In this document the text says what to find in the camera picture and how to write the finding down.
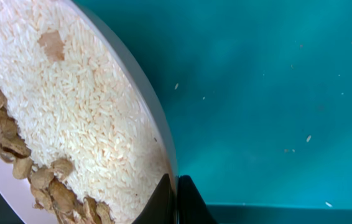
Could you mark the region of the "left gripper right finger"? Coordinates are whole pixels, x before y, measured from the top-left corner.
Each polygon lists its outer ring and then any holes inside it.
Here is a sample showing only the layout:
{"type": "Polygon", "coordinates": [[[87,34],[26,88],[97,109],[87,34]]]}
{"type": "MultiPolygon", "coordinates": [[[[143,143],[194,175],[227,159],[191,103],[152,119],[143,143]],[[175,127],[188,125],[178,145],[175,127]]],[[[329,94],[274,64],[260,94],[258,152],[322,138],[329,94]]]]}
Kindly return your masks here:
{"type": "Polygon", "coordinates": [[[178,179],[179,224],[217,224],[189,175],[178,179]]]}

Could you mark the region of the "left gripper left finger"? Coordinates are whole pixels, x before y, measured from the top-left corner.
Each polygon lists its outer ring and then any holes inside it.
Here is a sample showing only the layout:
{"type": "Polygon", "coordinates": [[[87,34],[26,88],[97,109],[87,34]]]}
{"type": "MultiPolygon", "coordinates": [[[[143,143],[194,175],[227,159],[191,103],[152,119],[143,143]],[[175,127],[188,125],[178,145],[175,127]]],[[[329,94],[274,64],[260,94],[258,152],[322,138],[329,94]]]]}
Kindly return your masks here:
{"type": "Polygon", "coordinates": [[[175,197],[164,174],[140,215],[132,224],[174,224],[175,197]]]}

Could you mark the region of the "pink plate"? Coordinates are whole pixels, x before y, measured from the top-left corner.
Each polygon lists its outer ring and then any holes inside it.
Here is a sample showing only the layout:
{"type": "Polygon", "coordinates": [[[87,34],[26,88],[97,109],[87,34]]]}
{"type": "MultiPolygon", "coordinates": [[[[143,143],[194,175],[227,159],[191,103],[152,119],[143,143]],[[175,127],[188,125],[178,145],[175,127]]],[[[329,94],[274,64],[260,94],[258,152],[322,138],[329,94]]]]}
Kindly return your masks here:
{"type": "MultiPolygon", "coordinates": [[[[115,57],[121,70],[125,72],[133,89],[139,97],[142,107],[153,126],[156,139],[161,146],[165,157],[170,184],[175,197],[174,221],[178,223],[177,204],[177,160],[174,142],[160,101],[136,59],[121,41],[121,39],[89,9],[73,1],[66,1],[83,20],[94,30],[95,34],[104,43],[115,57]]],[[[13,212],[24,223],[56,223],[54,215],[43,210],[32,208],[33,196],[29,192],[29,183],[26,180],[16,180],[11,176],[12,166],[0,161],[0,194],[13,212]]]]}

